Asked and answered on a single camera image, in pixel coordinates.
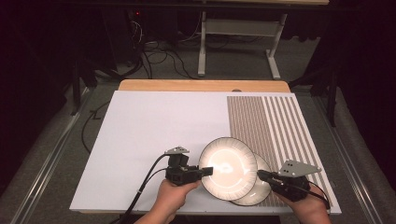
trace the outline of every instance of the white plate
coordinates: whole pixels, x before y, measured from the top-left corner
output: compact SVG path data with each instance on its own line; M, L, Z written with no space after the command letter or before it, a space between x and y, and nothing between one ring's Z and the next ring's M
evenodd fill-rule
M254 153L254 156L256 157L257 161L257 166L259 170L264 170L271 172L270 166L265 162L265 160ZM253 186L253 189L250 190L250 192L243 198L237 199L232 201L232 203L236 203L238 205L244 205L244 206L251 206L258 204L264 199L268 197L268 195L271 193L271 186L265 182L259 179L259 177L256 177L256 183Z
M213 175L202 178L213 196L233 201L247 195L257 177L253 152L242 141L222 137L209 143L201 154L199 167L213 167Z

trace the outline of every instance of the dark background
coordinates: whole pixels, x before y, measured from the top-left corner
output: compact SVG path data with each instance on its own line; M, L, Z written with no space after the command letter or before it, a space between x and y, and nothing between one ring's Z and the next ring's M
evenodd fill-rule
M396 36L392 29L396 18L391 13L395 7L391 0L331 1L331 6L356 5L361 6L358 13L290 13L282 38L297 35L305 41L321 36L307 75L334 58L343 58L336 69L338 85L368 148L395 189L390 156L396 145ZM124 34L128 29L122 26L122 18L114 16L122 9L104 13L101 8L62 7L50 0L2 1L0 8L2 193L46 123L64 105L64 91L71 84L76 61L85 57L115 68L119 61L108 28L119 20ZM248 19L260 15L215 16ZM139 20L149 36L176 44L177 31L193 32L197 17L198 12L147 10ZM128 39L123 41L131 45ZM123 53L126 57L136 54L132 48Z

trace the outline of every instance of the human hand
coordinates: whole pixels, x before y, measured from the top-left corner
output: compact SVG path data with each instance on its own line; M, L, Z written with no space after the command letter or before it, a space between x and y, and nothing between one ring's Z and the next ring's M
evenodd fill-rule
M314 185L311 185L311 191L323 196L322 191ZM321 199L308 194L305 199L298 202L292 202L282 195L277 193L275 193L275 195L293 210L294 215L297 216L301 223L331 223L329 215L327 214L326 205Z
M187 194L198 188L201 181L177 186L165 179L160 185L157 200L151 210L136 223L169 223L175 218L177 210L186 202Z

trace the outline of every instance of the striped pattern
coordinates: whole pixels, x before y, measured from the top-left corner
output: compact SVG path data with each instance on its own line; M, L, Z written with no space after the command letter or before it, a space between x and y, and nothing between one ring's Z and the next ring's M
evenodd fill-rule
M294 95L228 96L227 103L231 137L245 142L272 171L278 171L286 159L322 168ZM309 175L308 179L329 195L324 172ZM286 205L271 193L257 206Z

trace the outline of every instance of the gray floor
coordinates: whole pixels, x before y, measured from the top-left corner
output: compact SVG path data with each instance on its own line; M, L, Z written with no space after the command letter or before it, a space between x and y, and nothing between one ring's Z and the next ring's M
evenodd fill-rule
M234 42L218 49L217 47L222 45L221 40L211 42L209 46L212 48L208 48L206 56L205 79L271 79L268 63L263 58L262 44L267 43L268 40L251 43ZM276 52L276 62L283 80L294 80L304 72L317 43L318 41L300 43L296 39L280 42ZM192 46L189 42L179 44L177 48L170 46L167 48L175 50L183 60L189 74L196 77L198 47ZM175 54L168 51L175 57L176 65L169 55L162 62L165 54L163 51L154 50L157 53L152 55L150 55L152 52L147 52L152 63L153 78L184 78L175 70L176 68L180 73L185 74L181 61ZM127 68L121 64L120 70L125 69ZM145 69L140 69L129 78L147 78L147 73ZM68 207L89 158L88 152L81 143L83 125L91 114L90 110L98 108L111 99L118 85L116 81L100 79L98 87L88 90L84 95L86 104L77 117L70 116L73 105L69 100L67 105L51 120L0 200L0 223L11 223L13 218L14 221L24 220L23 223L109 223L117 217L117 215L80 214L69 211ZM299 87L292 91L297 95L308 129L343 211L342 215L331 216L332 222L396 223L394 191L361 139L353 118L347 111L342 93L339 91L337 94L335 111L337 127L332 128L324 118L325 98L312 98L308 88ZM67 97L71 99L71 91L67 93ZM84 139L89 148L94 143L105 113L104 107L97 113L97 117L102 119L90 119L87 123ZM59 147L60 136L71 121L74 121L75 125L63 146ZM50 179L47 185L42 186L42 193L37 193L33 197L28 194L29 189L35 183L37 174L40 173L46 159L54 157L54 154L51 154L54 149L61 152L57 157L59 160L54 160L54 164L57 163L56 166L53 166L53 170L46 172ZM22 212L17 219L15 216L23 202L36 203L32 203L34 209L27 210L31 213ZM282 216L281 221L282 223L298 223L293 215Z

